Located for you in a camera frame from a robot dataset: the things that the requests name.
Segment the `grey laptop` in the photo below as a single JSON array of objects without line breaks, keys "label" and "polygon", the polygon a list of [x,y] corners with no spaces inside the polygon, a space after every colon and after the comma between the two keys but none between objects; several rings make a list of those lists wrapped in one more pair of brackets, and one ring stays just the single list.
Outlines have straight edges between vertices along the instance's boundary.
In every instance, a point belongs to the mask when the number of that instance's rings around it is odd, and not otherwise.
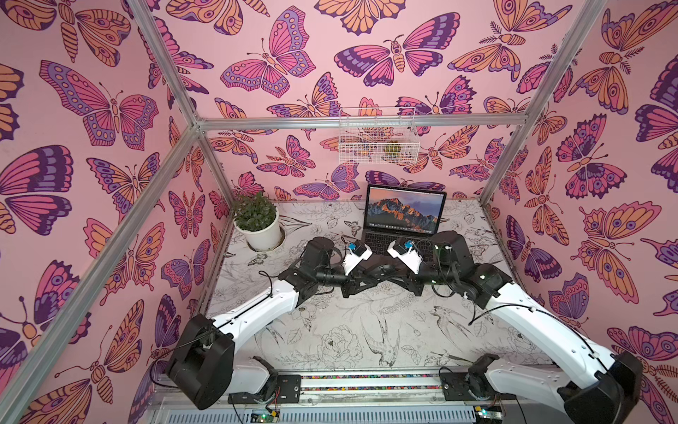
[{"label": "grey laptop", "polygon": [[388,246],[403,238],[424,261],[434,259],[431,238],[438,233],[447,194],[409,187],[367,187],[362,241],[374,253],[388,254]]}]

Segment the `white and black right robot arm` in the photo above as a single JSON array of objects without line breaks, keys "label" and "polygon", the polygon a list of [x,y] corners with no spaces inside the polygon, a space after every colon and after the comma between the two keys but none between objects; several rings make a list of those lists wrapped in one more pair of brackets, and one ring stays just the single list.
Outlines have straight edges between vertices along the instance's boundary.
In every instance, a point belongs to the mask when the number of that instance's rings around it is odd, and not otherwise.
[{"label": "white and black right robot arm", "polygon": [[554,362],[554,367],[540,369],[486,353],[466,374],[475,399],[509,394],[561,411],[574,423],[625,422],[640,399],[639,360],[629,353],[612,353],[570,328],[496,266],[475,263],[460,234],[438,233],[431,244],[430,263],[411,240],[400,238],[388,245],[388,254],[406,266],[407,283],[447,286],[471,301],[479,318],[502,320]]}]

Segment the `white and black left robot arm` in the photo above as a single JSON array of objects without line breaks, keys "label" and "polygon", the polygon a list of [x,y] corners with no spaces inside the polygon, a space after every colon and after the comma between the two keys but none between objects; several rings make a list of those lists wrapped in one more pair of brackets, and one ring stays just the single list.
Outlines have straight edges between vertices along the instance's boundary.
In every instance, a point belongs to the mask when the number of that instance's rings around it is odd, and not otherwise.
[{"label": "white and black left robot arm", "polygon": [[242,353],[243,346],[279,316],[318,295],[322,285],[337,287],[349,298],[397,273],[392,261],[362,243],[350,245],[339,265],[332,263],[335,251],[328,238],[313,238],[263,293],[226,314],[194,316],[169,359],[166,376],[199,410],[225,395],[269,401],[278,391],[279,374],[263,358]]}]

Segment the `green plant in white pot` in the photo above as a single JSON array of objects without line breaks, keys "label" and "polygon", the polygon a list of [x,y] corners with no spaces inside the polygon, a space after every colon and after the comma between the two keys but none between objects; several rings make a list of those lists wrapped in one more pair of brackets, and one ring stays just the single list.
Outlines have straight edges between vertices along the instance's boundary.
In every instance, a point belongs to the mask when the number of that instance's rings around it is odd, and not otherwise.
[{"label": "green plant in white pot", "polygon": [[250,248],[256,252],[273,250],[283,239],[279,211],[263,193],[238,199],[234,207],[234,223]]}]

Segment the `green circuit board right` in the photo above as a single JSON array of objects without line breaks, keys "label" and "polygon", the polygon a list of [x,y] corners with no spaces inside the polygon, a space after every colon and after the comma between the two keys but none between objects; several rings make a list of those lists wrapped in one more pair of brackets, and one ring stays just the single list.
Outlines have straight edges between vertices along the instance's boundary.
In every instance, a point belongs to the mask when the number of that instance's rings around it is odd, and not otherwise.
[{"label": "green circuit board right", "polygon": [[504,414],[499,406],[474,406],[476,424],[503,424]]}]

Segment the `green circuit board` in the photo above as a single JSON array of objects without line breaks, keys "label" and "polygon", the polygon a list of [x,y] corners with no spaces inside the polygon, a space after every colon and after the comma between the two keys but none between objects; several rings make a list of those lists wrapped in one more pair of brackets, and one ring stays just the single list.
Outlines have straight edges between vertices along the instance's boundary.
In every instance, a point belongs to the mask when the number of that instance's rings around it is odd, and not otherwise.
[{"label": "green circuit board", "polygon": [[504,414],[499,406],[474,406],[476,424],[503,424]]},{"label": "green circuit board", "polygon": [[277,423],[279,422],[280,419],[280,411],[279,410],[257,410],[253,411],[250,414],[250,419],[249,422],[252,424],[256,423]]}]

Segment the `green circuit board left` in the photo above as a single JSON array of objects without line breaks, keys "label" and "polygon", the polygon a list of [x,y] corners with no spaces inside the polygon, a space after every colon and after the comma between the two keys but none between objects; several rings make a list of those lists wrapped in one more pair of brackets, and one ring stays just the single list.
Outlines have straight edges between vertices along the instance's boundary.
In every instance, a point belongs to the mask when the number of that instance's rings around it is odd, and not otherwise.
[{"label": "green circuit board left", "polygon": [[252,424],[256,423],[277,423],[279,422],[280,419],[280,411],[279,410],[257,410],[253,411],[250,414],[250,419],[249,422]]}]

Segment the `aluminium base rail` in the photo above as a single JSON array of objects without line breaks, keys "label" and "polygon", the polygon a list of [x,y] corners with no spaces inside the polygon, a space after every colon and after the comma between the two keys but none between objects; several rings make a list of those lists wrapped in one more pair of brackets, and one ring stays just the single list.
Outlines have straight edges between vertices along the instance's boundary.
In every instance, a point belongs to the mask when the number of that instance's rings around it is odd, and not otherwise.
[{"label": "aluminium base rail", "polygon": [[424,367],[423,369],[376,369],[342,371],[280,370],[263,394],[226,393],[210,407],[230,412],[242,409],[266,410],[305,407],[437,405],[545,406],[564,410],[557,393],[568,383],[564,374],[551,366],[527,367],[502,362],[491,374],[499,381],[494,387],[467,367]]}]

